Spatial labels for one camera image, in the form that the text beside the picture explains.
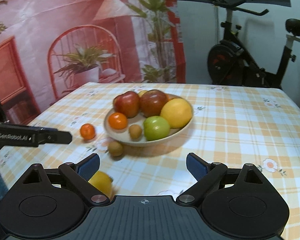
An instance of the silver bolt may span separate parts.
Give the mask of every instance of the silver bolt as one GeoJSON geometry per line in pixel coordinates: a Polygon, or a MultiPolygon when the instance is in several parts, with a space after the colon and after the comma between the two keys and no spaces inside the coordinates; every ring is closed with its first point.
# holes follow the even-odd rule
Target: silver bolt
{"type": "Polygon", "coordinates": [[[183,203],[190,203],[190,202],[194,201],[194,196],[185,194],[185,195],[180,196],[179,200],[183,203]]]}
{"type": "Polygon", "coordinates": [[[107,197],[104,195],[94,195],[91,197],[91,200],[95,203],[102,203],[107,200],[107,197]]]}

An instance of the table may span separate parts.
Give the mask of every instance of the table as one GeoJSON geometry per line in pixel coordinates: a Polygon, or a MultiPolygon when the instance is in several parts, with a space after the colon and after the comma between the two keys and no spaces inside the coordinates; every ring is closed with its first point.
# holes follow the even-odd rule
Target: table
{"type": "Polygon", "coordinates": [[[229,168],[254,163],[275,186],[290,208],[283,233],[300,239],[300,109],[281,90],[190,84],[87,83],[40,114],[31,125],[68,130],[69,145],[39,148],[4,147],[0,172],[10,188],[32,163],[57,168],[77,163],[91,153],[100,156],[100,170],[114,179],[118,195],[172,195],[176,198],[196,181],[186,169],[186,155],[194,152],[207,162],[229,168]],[[186,98],[195,109],[190,128],[156,147],[125,147],[114,161],[107,154],[111,141],[103,118],[112,100],[128,90],[159,89],[186,98]],[[79,128],[92,123],[97,138],[83,143],[79,128]]]}

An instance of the flower pot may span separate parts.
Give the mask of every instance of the flower pot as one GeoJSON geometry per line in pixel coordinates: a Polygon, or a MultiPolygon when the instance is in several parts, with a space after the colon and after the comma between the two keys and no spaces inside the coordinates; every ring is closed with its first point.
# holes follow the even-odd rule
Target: flower pot
{"type": "Polygon", "coordinates": [[[95,68],[91,68],[87,71],[74,74],[74,80],[79,86],[83,86],[88,82],[99,82],[99,75],[101,73],[101,67],[98,65],[95,68]]]}

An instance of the bowl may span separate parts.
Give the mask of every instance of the bowl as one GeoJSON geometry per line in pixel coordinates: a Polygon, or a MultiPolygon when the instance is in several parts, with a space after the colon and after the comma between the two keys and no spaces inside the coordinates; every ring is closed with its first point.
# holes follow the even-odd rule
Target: bowl
{"type": "MultiPolygon", "coordinates": [[[[168,94],[170,98],[181,98],[179,96],[176,95],[172,95],[172,94],[168,94]]],[[[180,129],[170,129],[170,133],[167,137],[163,138],[163,139],[159,139],[159,140],[154,140],[154,141],[147,141],[145,136],[142,135],[140,136],[140,138],[138,140],[132,140],[130,138],[128,129],[131,125],[133,124],[138,124],[142,127],[143,129],[143,122],[146,119],[142,113],[139,113],[137,116],[135,116],[134,118],[129,118],[128,119],[128,127],[123,129],[123,130],[115,130],[113,128],[110,127],[109,122],[108,122],[108,118],[111,114],[113,114],[115,111],[114,109],[111,109],[108,114],[106,115],[104,121],[103,121],[103,126],[104,129],[106,131],[106,133],[114,140],[119,141],[123,144],[129,145],[129,146],[133,146],[133,147],[149,147],[149,146],[155,146],[161,143],[166,143],[174,138],[176,138],[178,135],[180,135],[181,133],[183,133],[191,124],[192,119],[193,119],[193,114],[194,114],[194,110],[193,107],[191,105],[192,108],[192,118],[189,121],[189,123],[180,129]]]]}

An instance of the green apple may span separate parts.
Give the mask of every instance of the green apple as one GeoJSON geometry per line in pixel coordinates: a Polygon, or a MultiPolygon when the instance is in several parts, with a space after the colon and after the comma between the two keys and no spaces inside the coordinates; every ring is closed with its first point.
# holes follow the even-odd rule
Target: green apple
{"type": "Polygon", "coordinates": [[[144,135],[148,141],[159,140],[169,135],[170,125],[161,116],[151,116],[143,122],[144,135]]]}

